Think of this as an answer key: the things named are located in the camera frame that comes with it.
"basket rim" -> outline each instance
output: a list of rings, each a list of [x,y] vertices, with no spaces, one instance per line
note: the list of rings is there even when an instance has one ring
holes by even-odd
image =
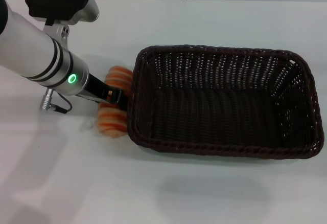
[[[195,45],[177,45],[177,46],[150,46],[142,51],[137,56],[136,65],[134,68],[134,76],[132,81],[132,95],[130,96],[129,104],[128,104],[128,135],[130,138],[140,146],[151,148],[152,144],[156,142],[163,142],[163,140],[155,139],[151,137],[144,137],[138,130],[137,124],[135,122],[136,117],[134,116],[135,112],[135,103],[137,100],[137,86],[139,80],[142,78],[143,64],[146,64],[146,59],[150,55],[158,54],[158,53],[167,53],[167,52],[187,52],[187,53],[209,53],[209,54],[237,54],[238,56],[271,56],[284,58],[285,61],[291,60],[297,62],[303,71],[305,81],[307,82],[307,88],[310,91],[310,97],[308,98],[310,105],[310,115],[312,124],[316,124],[314,126],[314,141],[308,143],[304,147],[258,147],[251,145],[213,145],[213,144],[203,144],[203,143],[190,143],[189,145],[199,146],[199,147],[215,147],[215,152],[219,152],[218,155],[226,155],[233,156],[233,154],[237,151],[240,154],[240,151],[244,151],[244,155],[242,156],[251,156],[256,158],[269,158],[269,159],[308,159],[315,155],[317,155],[324,143],[324,133],[322,128],[322,120],[320,115],[320,107],[318,103],[318,96],[315,87],[315,81],[311,70],[307,64],[307,62],[300,57],[298,54],[293,53],[291,51],[285,50],[272,50],[272,49],[249,49],[249,48],[228,48],[228,47],[211,47],[211,46],[195,46]],[[169,141],[168,144],[178,145],[181,143],[180,141]],[[176,150],[170,150],[172,147],[158,146],[156,145],[162,152],[178,152]]]

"orange striped object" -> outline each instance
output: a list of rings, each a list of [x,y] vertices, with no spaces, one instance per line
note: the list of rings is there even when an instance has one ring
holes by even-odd
[[[106,76],[105,83],[121,88],[129,96],[131,92],[133,73],[124,67],[112,67]],[[100,103],[97,117],[97,127],[100,133],[117,138],[127,133],[127,114],[117,105]]]

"green indicator light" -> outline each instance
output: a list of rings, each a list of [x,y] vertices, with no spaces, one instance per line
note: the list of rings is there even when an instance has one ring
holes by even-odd
[[[73,83],[77,80],[77,76],[76,74],[71,74],[69,77],[68,77],[68,83]]]

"brown woven basket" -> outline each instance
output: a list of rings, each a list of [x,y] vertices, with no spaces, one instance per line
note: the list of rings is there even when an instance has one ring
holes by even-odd
[[[289,51],[153,46],[137,59],[128,134],[159,152],[307,159],[323,147],[314,78]]]

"silver robot arm segment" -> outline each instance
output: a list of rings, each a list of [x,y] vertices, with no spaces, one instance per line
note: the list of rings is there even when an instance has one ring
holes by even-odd
[[[99,9],[95,0],[26,0],[26,3],[30,15],[45,22],[43,31],[0,0],[0,65],[47,88],[41,109],[65,113],[65,109],[51,104],[53,90],[62,95],[119,104],[126,109],[128,99],[122,90],[94,77],[84,61],[68,50],[68,24],[96,20]]]

